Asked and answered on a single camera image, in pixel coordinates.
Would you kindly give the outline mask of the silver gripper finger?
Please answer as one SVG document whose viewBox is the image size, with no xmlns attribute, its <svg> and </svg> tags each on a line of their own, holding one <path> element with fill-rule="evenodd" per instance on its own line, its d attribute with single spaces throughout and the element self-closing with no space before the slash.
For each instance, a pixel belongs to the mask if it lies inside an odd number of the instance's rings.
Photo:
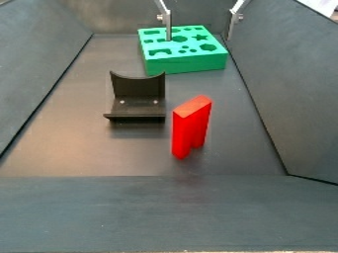
<svg viewBox="0 0 338 253">
<path fill-rule="evenodd" d="M 170 11 L 165 5 L 164 0 L 153 0 L 154 4 L 158 8 L 158 13 L 156 15 L 156 18 L 158 21 L 162 22 L 166 28 L 166 41 L 170 41 Z"/>
<path fill-rule="evenodd" d="M 245 0 L 237 0 L 236 3 L 235 3 L 235 5 L 233 5 L 233 7 L 229 9 L 231 17 L 229 17 L 227 37 L 225 37 L 227 41 L 231 40 L 233 26 L 235 26 L 235 23 L 239 20 L 239 16 L 240 16 L 239 12 L 240 12 L 240 9 L 243 7 L 244 2 L 245 2 Z"/>
</svg>

